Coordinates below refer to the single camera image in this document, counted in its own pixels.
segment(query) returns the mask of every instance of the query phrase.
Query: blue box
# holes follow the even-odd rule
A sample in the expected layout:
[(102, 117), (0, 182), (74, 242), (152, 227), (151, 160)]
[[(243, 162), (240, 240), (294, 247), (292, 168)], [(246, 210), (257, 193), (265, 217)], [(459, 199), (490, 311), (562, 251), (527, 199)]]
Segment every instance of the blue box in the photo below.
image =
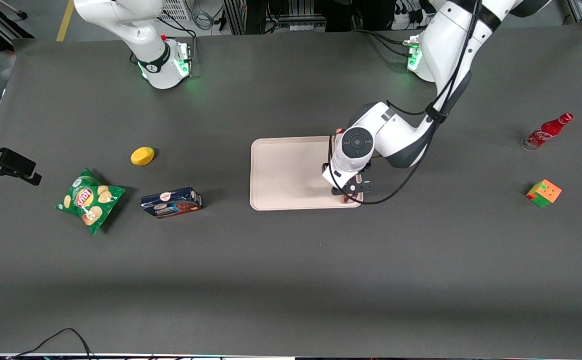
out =
[(140, 205), (158, 219), (202, 210), (202, 196), (192, 187), (142, 196)]

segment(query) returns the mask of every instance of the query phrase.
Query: chair leg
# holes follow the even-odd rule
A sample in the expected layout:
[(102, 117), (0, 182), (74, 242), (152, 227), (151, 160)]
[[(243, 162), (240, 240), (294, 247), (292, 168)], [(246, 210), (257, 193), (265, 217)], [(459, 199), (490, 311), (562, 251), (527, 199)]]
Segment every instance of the chair leg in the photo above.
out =
[(18, 9), (12, 7), (9, 5), (9, 3), (5, 2), (5, 0), (0, 0), (0, 2), (5, 6), (8, 7), (9, 9), (11, 9), (12, 12), (14, 12), (17, 16), (19, 16), (19, 18), (21, 18), (22, 20), (25, 20), (26, 18), (28, 18), (28, 15), (23, 12), (23, 11), (19, 11)]

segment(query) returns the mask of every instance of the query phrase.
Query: rubik's cube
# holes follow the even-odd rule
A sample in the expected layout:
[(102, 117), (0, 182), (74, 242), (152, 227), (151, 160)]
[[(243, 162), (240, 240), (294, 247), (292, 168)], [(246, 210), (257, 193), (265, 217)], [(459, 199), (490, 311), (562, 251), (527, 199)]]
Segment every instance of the rubik's cube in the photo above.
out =
[(546, 205), (551, 205), (555, 203), (555, 200), (558, 199), (562, 189), (556, 187), (555, 184), (548, 180), (542, 180), (542, 182), (536, 184), (526, 197), (531, 199), (535, 205), (538, 207), (546, 207)]

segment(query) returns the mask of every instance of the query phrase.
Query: bottle cap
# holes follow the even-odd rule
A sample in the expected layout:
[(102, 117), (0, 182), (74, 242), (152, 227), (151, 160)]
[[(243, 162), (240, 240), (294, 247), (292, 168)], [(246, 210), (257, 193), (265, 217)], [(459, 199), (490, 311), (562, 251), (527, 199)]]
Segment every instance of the bottle cap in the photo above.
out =
[(570, 112), (567, 112), (566, 114), (563, 114), (562, 116), (560, 116), (560, 123), (568, 124), (572, 120), (573, 120), (573, 114), (571, 114)]
[(151, 160), (153, 160), (154, 156), (155, 150), (153, 150), (151, 147), (144, 146), (138, 148), (136, 151), (133, 151), (131, 154), (131, 162), (134, 164), (134, 166), (145, 166), (151, 162)]

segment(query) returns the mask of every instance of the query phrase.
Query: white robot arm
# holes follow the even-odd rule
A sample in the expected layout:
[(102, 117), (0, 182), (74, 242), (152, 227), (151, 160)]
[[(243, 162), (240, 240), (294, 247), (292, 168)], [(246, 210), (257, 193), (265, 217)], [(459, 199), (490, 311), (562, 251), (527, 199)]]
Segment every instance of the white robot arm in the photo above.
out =
[(157, 89), (169, 89), (190, 74), (188, 45), (162, 38), (149, 22), (162, 11), (163, 0), (73, 0), (87, 21), (122, 39), (138, 59), (142, 75)]
[(366, 166), (373, 151), (393, 167), (414, 166), (425, 153), (432, 132), (467, 88), (473, 57), (502, 20), (509, 13), (521, 17), (534, 14), (549, 2), (551, 0), (482, 0), (473, 36), (465, 48), (476, 0), (445, 2), (426, 30), (404, 42), (411, 54), (407, 68), (437, 87), (438, 96), (428, 106), (424, 120), (412, 127), (383, 102), (364, 105), (337, 139), (323, 178), (334, 187), (345, 186)]

